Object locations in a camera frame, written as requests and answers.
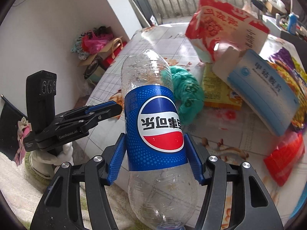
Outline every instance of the white wall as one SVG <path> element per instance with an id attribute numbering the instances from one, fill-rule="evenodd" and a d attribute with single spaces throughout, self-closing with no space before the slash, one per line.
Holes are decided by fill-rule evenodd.
<path id="1" fill-rule="evenodd" d="M 109 26 L 129 41 L 142 28 L 128 0 L 73 0 L 88 28 Z"/>
<path id="2" fill-rule="evenodd" d="M 84 30 L 71 0 L 27 0 L 12 7 L 0 26 L 0 93 L 26 114 L 26 78 L 47 70 L 57 74 L 56 113 L 72 109 L 82 70 L 70 49 Z"/>
<path id="3" fill-rule="evenodd" d="M 133 26 L 122 26 L 107 0 L 26 0 L 12 7 L 0 26 L 0 93 L 26 114 L 26 78 L 47 70 L 57 74 L 56 113 L 72 109 L 79 98 L 76 80 L 84 71 L 77 67 L 77 54 L 70 53 L 76 36 L 106 25 L 128 41 L 141 28 L 128 0 L 119 1 Z"/>
<path id="4" fill-rule="evenodd" d="M 107 0 L 129 39 L 142 28 L 128 0 Z"/>

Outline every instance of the plastic bottle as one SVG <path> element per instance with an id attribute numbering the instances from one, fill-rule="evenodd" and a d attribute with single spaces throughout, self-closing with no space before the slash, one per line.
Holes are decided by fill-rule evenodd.
<path id="1" fill-rule="evenodd" d="M 289 15 L 289 21 L 288 21 L 288 28 L 287 31 L 291 34 L 296 34 L 296 23 L 297 23 L 297 16 L 294 13 L 291 13 Z"/>
<path id="2" fill-rule="evenodd" d="M 279 26 L 279 24 L 280 24 L 280 14 L 276 14 L 275 18 L 276 18 L 276 25 Z"/>
<path id="3" fill-rule="evenodd" d="M 148 227 L 184 229 L 197 187 L 183 148 L 168 63 L 152 50 L 122 66 L 132 210 Z"/>

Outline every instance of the red package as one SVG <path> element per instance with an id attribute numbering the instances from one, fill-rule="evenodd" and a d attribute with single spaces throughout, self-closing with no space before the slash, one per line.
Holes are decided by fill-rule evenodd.
<path id="1" fill-rule="evenodd" d="M 294 165 L 304 153 L 302 133 L 287 131 L 272 154 L 264 159 L 272 178 L 279 186 L 285 184 Z"/>
<path id="2" fill-rule="evenodd" d="M 199 0 L 198 10 L 185 35 L 202 62 L 212 62 L 216 60 L 215 50 L 220 48 L 216 45 L 221 40 L 239 50 L 251 48 L 259 54 L 268 33 L 269 29 L 261 20 L 230 3 Z"/>

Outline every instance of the metal screw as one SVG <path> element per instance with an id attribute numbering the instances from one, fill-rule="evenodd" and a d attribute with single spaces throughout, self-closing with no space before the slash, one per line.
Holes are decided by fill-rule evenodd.
<path id="1" fill-rule="evenodd" d="M 212 162 L 216 162 L 217 157 L 216 156 L 209 156 L 209 160 L 212 161 Z"/>
<path id="2" fill-rule="evenodd" d="M 102 160 L 102 156 L 95 156 L 94 162 L 100 162 Z"/>
<path id="3" fill-rule="evenodd" d="M 62 168 L 63 169 L 66 169 L 66 168 L 68 168 L 69 167 L 69 162 L 64 162 L 64 163 L 62 163 Z"/>
<path id="4" fill-rule="evenodd" d="M 251 165 L 248 162 L 244 162 L 242 166 L 246 169 L 249 169 L 251 167 Z"/>

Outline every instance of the pepsi logo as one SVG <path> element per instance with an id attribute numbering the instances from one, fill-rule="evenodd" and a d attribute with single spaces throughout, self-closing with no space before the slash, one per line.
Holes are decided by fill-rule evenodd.
<path id="1" fill-rule="evenodd" d="M 177 152 L 184 141 L 176 106 L 165 96 L 147 100 L 138 115 L 138 131 L 142 140 L 154 150 Z"/>

